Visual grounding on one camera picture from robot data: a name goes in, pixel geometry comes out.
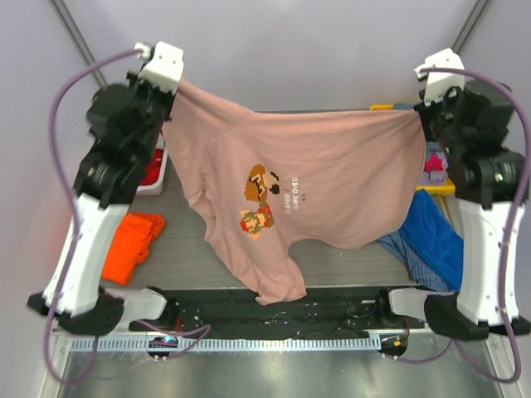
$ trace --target checkered cloth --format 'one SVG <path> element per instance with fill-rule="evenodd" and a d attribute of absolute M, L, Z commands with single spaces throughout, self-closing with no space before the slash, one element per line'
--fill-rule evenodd
<path fill-rule="evenodd" d="M 406 266 L 411 279 L 436 292 L 452 291 L 443 278 L 413 251 L 399 231 L 385 235 L 377 242 Z"/>

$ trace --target pink t-shirt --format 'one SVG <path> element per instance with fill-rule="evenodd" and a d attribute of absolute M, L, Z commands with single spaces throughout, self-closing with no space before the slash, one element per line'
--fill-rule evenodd
<path fill-rule="evenodd" d="M 182 80 L 172 117 L 169 156 L 205 240 L 262 304 L 306 293 L 292 243 L 357 249 L 397 230 L 424 166 L 414 111 L 261 114 Z"/>

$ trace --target gray wall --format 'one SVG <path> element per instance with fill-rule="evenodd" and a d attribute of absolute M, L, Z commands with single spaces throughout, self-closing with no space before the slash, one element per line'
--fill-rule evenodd
<path fill-rule="evenodd" d="M 255 110 L 417 98 L 412 69 L 450 46 L 473 0 L 69 0 L 96 58 L 136 41 L 184 49 L 188 79 Z M 111 81 L 123 69 L 109 68 Z"/>
<path fill-rule="evenodd" d="M 43 322 L 25 305 L 51 277 L 69 220 L 51 168 L 47 112 L 82 64 L 46 1 L 3 1 L 0 37 L 0 395 L 34 398 L 44 377 Z M 87 80 L 61 109 L 70 175 L 88 148 L 83 113 L 94 90 Z"/>
<path fill-rule="evenodd" d="M 496 0 L 463 51 L 465 67 L 480 71 L 512 87 L 514 95 L 531 117 L 531 2 L 529 0 Z M 513 150 L 524 150 L 524 136 L 516 117 L 510 124 L 506 143 Z M 516 254 L 516 294 L 521 313 L 531 318 L 531 210 L 519 232 Z M 531 339 L 519 339 L 524 359 L 523 386 L 531 396 Z"/>

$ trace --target blue cloth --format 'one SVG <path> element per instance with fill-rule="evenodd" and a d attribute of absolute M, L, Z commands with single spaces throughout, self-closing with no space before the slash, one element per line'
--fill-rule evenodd
<path fill-rule="evenodd" d="M 409 247 L 399 231 L 385 235 L 377 242 L 406 266 L 411 279 L 436 292 L 452 291 L 444 279 Z"/>
<path fill-rule="evenodd" d="M 460 290 L 463 277 L 463 240 L 426 190 L 415 193 L 399 232 L 450 289 Z"/>

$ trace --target orange cloth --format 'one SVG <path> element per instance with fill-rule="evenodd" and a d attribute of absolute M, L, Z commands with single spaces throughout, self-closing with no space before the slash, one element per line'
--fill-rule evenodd
<path fill-rule="evenodd" d="M 136 264 L 148 258 L 149 244 L 165 224 L 158 214 L 127 213 L 114 234 L 101 278 L 125 286 Z"/>

